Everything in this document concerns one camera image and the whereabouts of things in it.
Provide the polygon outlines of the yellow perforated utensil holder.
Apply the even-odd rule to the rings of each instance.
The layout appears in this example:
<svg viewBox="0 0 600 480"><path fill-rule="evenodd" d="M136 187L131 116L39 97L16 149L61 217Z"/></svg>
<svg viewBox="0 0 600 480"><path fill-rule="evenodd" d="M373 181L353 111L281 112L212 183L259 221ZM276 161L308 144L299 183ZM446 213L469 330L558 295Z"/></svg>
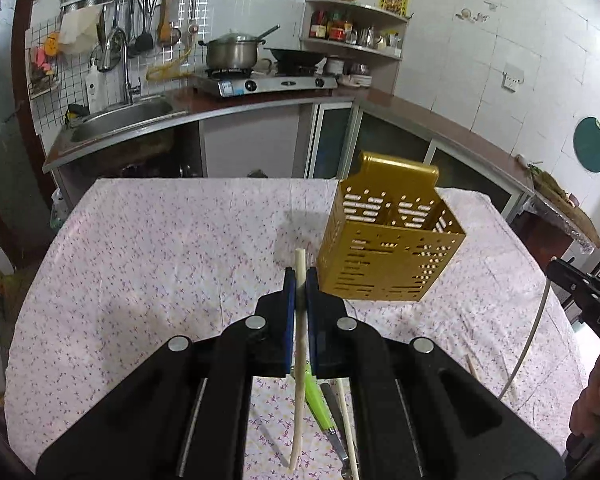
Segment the yellow perforated utensil holder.
<svg viewBox="0 0 600 480"><path fill-rule="evenodd" d="M436 191L439 170L362 152L338 183L317 257L322 292L421 300L466 237Z"/></svg>

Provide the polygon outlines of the black wok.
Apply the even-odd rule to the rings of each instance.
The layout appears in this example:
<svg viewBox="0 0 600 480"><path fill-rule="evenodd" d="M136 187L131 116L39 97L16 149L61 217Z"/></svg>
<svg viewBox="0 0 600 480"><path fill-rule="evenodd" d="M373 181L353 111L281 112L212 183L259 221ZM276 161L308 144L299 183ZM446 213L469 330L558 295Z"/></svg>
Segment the black wok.
<svg viewBox="0 0 600 480"><path fill-rule="evenodd" d="M268 49L276 63L279 75L285 76L310 76L317 70L325 55L320 52L311 52L292 49Z"/></svg>

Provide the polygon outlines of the steel kitchen sink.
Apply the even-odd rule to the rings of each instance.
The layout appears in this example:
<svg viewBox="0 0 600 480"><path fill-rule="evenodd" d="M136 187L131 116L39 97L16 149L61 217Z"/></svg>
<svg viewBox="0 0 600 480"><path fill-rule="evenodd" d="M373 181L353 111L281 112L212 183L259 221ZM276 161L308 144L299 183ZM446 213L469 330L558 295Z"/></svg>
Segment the steel kitchen sink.
<svg viewBox="0 0 600 480"><path fill-rule="evenodd" d="M104 134L126 129L141 122L170 114L173 106L163 98L140 100L130 105L116 107L93 117L85 118L71 127L71 141L84 142Z"/></svg>

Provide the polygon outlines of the white soap bottle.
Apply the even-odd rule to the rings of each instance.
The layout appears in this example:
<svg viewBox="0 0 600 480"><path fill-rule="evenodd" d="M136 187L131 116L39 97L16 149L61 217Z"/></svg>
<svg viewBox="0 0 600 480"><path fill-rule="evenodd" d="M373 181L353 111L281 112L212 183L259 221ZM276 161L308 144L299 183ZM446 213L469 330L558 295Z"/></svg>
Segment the white soap bottle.
<svg viewBox="0 0 600 480"><path fill-rule="evenodd" d="M92 62L84 79L87 107L91 115L102 112L107 107L105 75L95 62Z"/></svg>

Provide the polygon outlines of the wall utensil rack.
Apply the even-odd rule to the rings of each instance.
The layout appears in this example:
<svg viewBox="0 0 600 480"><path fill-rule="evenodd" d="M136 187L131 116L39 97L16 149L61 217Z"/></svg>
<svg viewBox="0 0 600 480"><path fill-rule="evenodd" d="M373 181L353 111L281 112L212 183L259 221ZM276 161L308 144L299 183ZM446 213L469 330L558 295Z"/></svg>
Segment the wall utensil rack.
<svg viewBox="0 0 600 480"><path fill-rule="evenodd" d="M46 56L45 64L52 69L52 81L42 90L32 90L36 99L51 92L58 84L69 81L57 66L83 60L88 66L108 73L121 63L121 30L127 34L132 16L140 16L137 7L144 0L42 0L48 4L47 18L31 25L26 31L27 62L50 42L56 51Z"/></svg>

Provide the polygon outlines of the steel cooking pot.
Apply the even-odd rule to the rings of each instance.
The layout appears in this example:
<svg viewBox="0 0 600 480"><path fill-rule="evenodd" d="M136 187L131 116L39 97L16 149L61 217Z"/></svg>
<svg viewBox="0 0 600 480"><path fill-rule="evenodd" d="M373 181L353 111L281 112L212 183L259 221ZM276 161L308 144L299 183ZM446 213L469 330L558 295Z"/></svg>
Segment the steel cooking pot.
<svg viewBox="0 0 600 480"><path fill-rule="evenodd" d="M210 41L199 40L198 44L206 49L208 70L251 70L257 63L260 44L279 29L277 24L258 36L230 32Z"/></svg>

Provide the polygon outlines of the kitchen faucet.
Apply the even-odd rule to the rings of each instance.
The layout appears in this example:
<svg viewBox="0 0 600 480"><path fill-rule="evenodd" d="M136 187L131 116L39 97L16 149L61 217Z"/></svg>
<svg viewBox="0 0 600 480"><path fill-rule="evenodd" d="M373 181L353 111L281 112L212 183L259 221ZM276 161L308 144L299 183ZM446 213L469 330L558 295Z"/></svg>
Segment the kitchen faucet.
<svg viewBox="0 0 600 480"><path fill-rule="evenodd" d="M125 105L133 103L134 96L141 91L140 85L133 86L130 81L129 68L129 46L124 30L116 25L106 38L105 45L102 47L102 59L100 60L98 70L101 73L108 73L114 69L114 48L118 47L119 64L122 66L122 98Z"/></svg>

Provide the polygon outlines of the white wall socket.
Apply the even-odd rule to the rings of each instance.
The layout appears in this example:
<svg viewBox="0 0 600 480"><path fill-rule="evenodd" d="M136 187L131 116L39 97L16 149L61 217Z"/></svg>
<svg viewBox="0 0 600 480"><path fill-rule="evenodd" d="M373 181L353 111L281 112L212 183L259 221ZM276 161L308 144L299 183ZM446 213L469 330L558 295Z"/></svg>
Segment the white wall socket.
<svg viewBox="0 0 600 480"><path fill-rule="evenodd" d="M506 63L503 70L502 87L509 92L515 93L524 83L524 71L512 64Z"/></svg>

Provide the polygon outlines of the dark glass door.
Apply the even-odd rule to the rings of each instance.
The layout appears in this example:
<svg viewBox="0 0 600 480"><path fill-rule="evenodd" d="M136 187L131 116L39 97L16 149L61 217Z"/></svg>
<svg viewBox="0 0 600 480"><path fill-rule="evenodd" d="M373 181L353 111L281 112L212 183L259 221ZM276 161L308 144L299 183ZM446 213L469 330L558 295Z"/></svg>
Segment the dark glass door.
<svg viewBox="0 0 600 480"><path fill-rule="evenodd" d="M0 0L0 265L27 266L53 239L53 179L28 96L24 40L33 0Z"/></svg>

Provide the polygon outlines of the kitchen counter with cabinets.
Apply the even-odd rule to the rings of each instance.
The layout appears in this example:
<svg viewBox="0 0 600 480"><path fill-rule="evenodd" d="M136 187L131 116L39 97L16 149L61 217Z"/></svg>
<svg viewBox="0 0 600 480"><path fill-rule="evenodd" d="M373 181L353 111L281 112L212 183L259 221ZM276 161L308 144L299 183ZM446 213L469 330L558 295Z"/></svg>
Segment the kitchen counter with cabinets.
<svg viewBox="0 0 600 480"><path fill-rule="evenodd" d="M84 142L63 126L43 170L69 206L99 177L159 153L171 177L344 179L358 152L434 164L440 188L478 191L512 220L534 193L528 171L482 136L431 110L375 89L297 91L217 99L193 88L142 96L166 99L170 114Z"/></svg>

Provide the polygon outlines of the green round cutting board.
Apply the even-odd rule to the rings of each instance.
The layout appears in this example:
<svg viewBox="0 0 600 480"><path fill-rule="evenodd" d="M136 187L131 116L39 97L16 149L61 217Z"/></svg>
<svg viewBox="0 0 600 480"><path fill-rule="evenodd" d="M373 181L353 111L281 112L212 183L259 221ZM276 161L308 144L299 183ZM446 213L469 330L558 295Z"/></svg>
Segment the green round cutting board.
<svg viewBox="0 0 600 480"><path fill-rule="evenodd" d="M585 117L573 133L574 154L580 164L593 174L600 173L600 121Z"/></svg>

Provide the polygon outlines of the corner shelf with jars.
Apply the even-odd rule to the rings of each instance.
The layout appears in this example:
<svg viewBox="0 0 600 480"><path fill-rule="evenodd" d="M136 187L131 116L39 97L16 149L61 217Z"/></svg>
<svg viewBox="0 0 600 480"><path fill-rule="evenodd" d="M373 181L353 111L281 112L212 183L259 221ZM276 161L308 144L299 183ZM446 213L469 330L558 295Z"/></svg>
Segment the corner shelf with jars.
<svg viewBox="0 0 600 480"><path fill-rule="evenodd" d="M372 77L370 86L392 93L412 17L357 2L304 0L300 46L342 58L350 67L365 65Z"/></svg>

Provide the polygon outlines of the cream chopstick beside blue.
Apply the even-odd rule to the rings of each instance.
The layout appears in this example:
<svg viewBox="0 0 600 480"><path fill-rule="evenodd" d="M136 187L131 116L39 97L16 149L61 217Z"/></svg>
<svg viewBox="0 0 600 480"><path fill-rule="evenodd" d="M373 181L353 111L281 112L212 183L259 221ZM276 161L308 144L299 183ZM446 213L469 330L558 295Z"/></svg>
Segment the cream chopstick beside blue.
<svg viewBox="0 0 600 480"><path fill-rule="evenodd" d="M358 459L356 458L355 444L354 444L354 439L353 439L353 430L352 430L348 406L347 406L347 402L346 402L347 399L346 399L346 392L344 391L343 378L336 379L336 390L337 390L340 411L341 411L341 415L342 415L344 435L346 436L346 443L347 443L347 450L348 450L348 454L349 454L352 479L358 480L360 478L360 473L358 472Z"/></svg>

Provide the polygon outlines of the green handled spoon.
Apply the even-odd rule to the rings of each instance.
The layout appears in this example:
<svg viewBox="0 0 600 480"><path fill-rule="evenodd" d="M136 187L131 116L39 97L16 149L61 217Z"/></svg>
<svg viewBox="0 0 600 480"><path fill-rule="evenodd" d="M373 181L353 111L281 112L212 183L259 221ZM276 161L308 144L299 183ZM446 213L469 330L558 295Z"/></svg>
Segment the green handled spoon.
<svg viewBox="0 0 600 480"><path fill-rule="evenodd" d="M321 432L325 435L329 443L332 445L336 455L343 465L349 465L349 455L342 444L335 422L332 420L329 408L322 393L322 389L318 385L317 380L311 374L310 368L307 366L304 372L304 380L306 381L306 404L320 427Z"/></svg>

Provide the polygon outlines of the cream chopstick under gripper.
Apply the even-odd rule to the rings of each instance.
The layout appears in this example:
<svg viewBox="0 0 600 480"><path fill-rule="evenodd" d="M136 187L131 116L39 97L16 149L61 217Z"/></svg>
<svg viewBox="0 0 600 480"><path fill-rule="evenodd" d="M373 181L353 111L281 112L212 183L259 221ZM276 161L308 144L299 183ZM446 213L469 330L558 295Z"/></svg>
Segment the cream chopstick under gripper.
<svg viewBox="0 0 600 480"><path fill-rule="evenodd" d="M465 354L465 361L466 361L466 365L467 368L469 370L469 374L471 374L471 377L480 380L477 369L475 368L474 365L474 361L471 359L469 354Z"/></svg>

